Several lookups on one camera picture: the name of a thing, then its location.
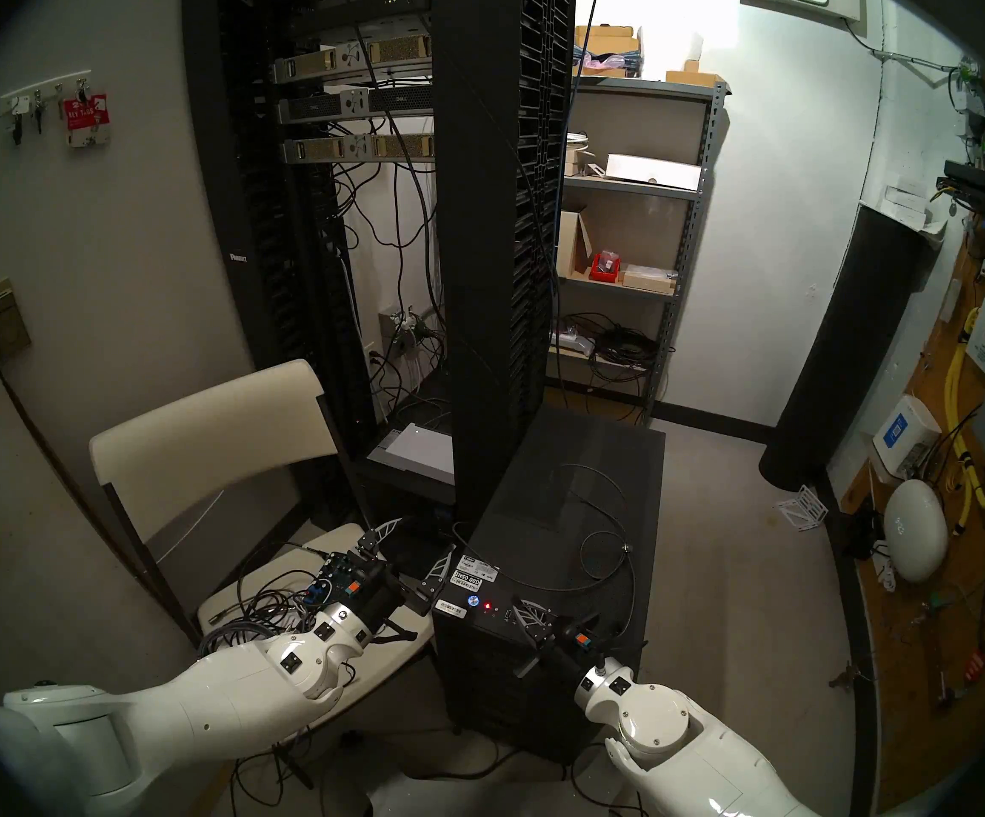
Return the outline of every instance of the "black cylinder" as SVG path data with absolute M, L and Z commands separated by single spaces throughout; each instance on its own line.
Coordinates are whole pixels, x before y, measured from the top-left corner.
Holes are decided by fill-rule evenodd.
M 773 486 L 797 491 L 832 459 L 893 340 L 925 251 L 916 231 L 859 205 L 825 318 L 757 466 Z

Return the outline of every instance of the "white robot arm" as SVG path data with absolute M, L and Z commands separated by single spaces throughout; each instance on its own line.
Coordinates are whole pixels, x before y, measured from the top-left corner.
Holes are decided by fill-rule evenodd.
M 631 668 L 603 655 L 590 618 L 542 623 L 523 601 L 514 609 L 537 647 L 518 674 L 541 663 L 574 684 L 587 719 L 617 731 L 605 740 L 613 765 L 663 817 L 816 817 L 722 721 L 680 691 L 636 683 Z
M 309 632 L 219 649 L 133 694 L 90 685 L 5 694 L 0 753 L 33 794 L 54 792 L 41 804 L 59 815 L 130 815 L 167 770 L 268 751 L 326 714 L 341 698 L 342 663 L 362 655 L 402 605 L 428 611 L 385 562 L 365 560 Z

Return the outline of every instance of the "white cable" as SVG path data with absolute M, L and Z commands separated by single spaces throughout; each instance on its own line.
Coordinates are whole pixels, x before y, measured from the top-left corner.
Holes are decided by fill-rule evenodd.
M 181 543 L 185 541 L 186 536 L 188 536 L 190 533 L 193 533 L 194 527 L 200 524 L 201 520 L 204 519 L 204 517 L 209 514 L 209 510 L 212 509 L 217 504 L 217 501 L 220 500 L 220 496 L 223 493 L 224 490 L 220 489 L 220 492 L 214 498 L 212 498 L 212 503 L 209 503 L 209 506 L 206 506 L 205 511 L 197 516 L 197 521 L 189 525 L 189 529 L 187 529 L 187 531 L 182 534 L 182 538 L 180 538 L 178 541 L 175 541 L 175 543 L 173 543 L 173 545 L 171 545 L 171 547 L 168 548 L 167 552 L 163 553 L 163 556 L 161 556 L 159 559 L 156 560 L 156 564 L 159 564 L 164 559 L 167 559 L 169 556 L 171 556 L 171 551 L 177 548 L 177 546 L 181 545 Z

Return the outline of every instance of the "white box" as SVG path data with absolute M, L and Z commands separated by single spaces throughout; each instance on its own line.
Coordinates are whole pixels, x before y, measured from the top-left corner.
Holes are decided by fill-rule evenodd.
M 899 172 L 888 172 L 885 175 L 885 186 L 892 186 L 904 193 L 928 197 L 927 184 L 920 182 L 917 177 L 907 177 Z
M 693 191 L 700 186 L 700 167 L 635 155 L 610 155 L 609 162 L 605 165 L 605 176 Z
M 875 452 L 885 470 L 906 478 L 942 434 L 924 402 L 903 395 L 896 409 L 875 434 Z
M 895 186 L 885 188 L 885 200 L 893 202 L 895 205 L 901 205 L 901 207 L 907 207 L 909 210 L 924 212 L 927 209 L 927 199 L 924 196 L 906 193 L 903 189 L 897 189 Z
M 902 207 L 901 205 L 895 205 L 893 202 L 887 202 L 882 199 L 879 205 L 879 212 L 885 214 L 890 219 L 895 219 L 901 222 L 903 226 L 911 228 L 914 231 L 920 231 L 924 227 L 925 222 L 927 222 L 927 216 L 920 210 L 909 210 L 907 207 Z

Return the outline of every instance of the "cardboard box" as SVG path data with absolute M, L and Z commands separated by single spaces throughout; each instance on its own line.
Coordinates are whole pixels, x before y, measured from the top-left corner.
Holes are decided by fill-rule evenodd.
M 689 69 L 689 64 L 693 64 L 694 69 Z M 685 70 L 667 70 L 667 81 L 671 84 L 696 84 L 700 87 L 712 87 L 716 82 L 723 80 L 722 75 L 714 72 L 700 72 L 699 61 L 686 61 Z
M 621 276 L 623 286 L 632 286 L 633 289 L 637 290 L 661 292 L 665 295 L 673 294 L 674 288 L 677 286 L 677 272 L 672 270 L 627 264 L 621 272 Z
M 700 186 L 700 167 L 690 163 L 675 163 L 672 160 L 642 158 L 635 155 L 610 155 L 605 165 L 605 174 L 608 177 L 620 177 L 625 181 L 676 186 L 678 189 L 695 191 Z
M 561 231 L 557 239 L 557 274 L 570 278 L 574 272 L 585 272 L 595 254 L 582 210 L 576 214 L 561 210 Z
M 587 37 L 587 26 L 575 27 L 575 45 L 582 47 Z M 587 38 L 587 50 L 591 54 L 609 54 L 611 52 L 635 52 L 640 48 L 640 39 L 633 34 L 631 25 L 593 25 L 590 27 L 590 37 Z M 584 75 L 603 75 L 606 78 L 625 78 L 625 70 L 593 70 L 589 66 L 582 68 Z

